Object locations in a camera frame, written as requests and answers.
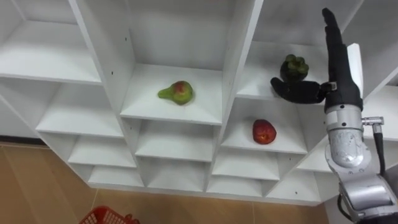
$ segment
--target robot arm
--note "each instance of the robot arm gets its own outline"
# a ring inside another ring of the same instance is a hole
[[[378,174],[371,165],[371,153],[363,142],[363,126],[373,126],[378,152],[382,152],[381,125],[383,118],[363,118],[363,79],[361,66],[353,68],[347,48],[341,38],[335,16],[328,9],[322,10],[325,18],[326,44],[328,48],[329,81],[284,83],[271,80],[275,92],[293,103],[319,103],[326,99],[326,130],[330,147],[326,160],[340,180],[340,195],[348,208],[352,222],[398,223],[397,198],[384,180],[384,164]]]

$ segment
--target shelf board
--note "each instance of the shelf board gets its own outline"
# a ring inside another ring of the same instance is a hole
[[[137,170],[107,166],[95,166],[88,182],[90,184],[112,184],[131,187],[144,186]]]
[[[121,116],[221,125],[221,79],[221,71],[137,64]],[[179,106],[157,96],[159,90],[180,80],[191,84],[191,102]]]
[[[143,121],[136,156],[211,162],[213,127],[166,121]]]
[[[306,80],[318,83],[328,80],[326,47],[252,41],[236,96],[258,100],[281,99],[270,81],[273,77],[280,77],[280,66],[288,54],[304,57],[310,67]]]
[[[253,140],[252,124],[256,119],[266,119],[275,127],[277,136],[274,142],[261,145]],[[284,101],[235,99],[221,145],[259,151],[307,153],[297,109]]]
[[[69,163],[135,168],[123,139],[80,136],[68,159]]]
[[[262,186],[260,180],[237,177],[211,177],[206,192],[262,197]]]
[[[382,126],[384,140],[398,141],[396,124],[398,124],[398,87],[385,86],[369,97],[364,104],[362,117],[383,116]],[[364,137],[373,139],[372,127],[364,129]]]
[[[201,162],[141,158],[140,165],[148,187],[194,192],[204,189],[205,165]]]
[[[266,197],[321,202],[313,172],[301,170],[288,174]]]
[[[217,155],[212,174],[279,180],[277,158],[275,153],[272,152],[222,149]]]
[[[331,169],[325,158],[325,147],[325,145],[322,145],[309,152],[308,157],[297,168],[300,170],[331,173]]]
[[[0,46],[0,76],[100,85],[77,25],[23,22]]]
[[[102,86],[64,83],[36,130],[123,138]]]

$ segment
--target apple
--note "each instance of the apple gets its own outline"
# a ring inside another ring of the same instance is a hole
[[[253,123],[253,140],[258,144],[269,144],[276,138],[273,125],[264,119],[257,119]]]

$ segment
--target pear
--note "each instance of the pear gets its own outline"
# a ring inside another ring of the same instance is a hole
[[[161,99],[172,100],[178,105],[184,105],[193,98],[192,86],[186,81],[178,81],[170,87],[160,90],[157,96]]]

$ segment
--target red basket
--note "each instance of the red basket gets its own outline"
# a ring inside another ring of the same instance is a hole
[[[100,206],[87,214],[80,224],[139,224],[139,221],[133,220],[131,214],[123,217],[109,207]]]

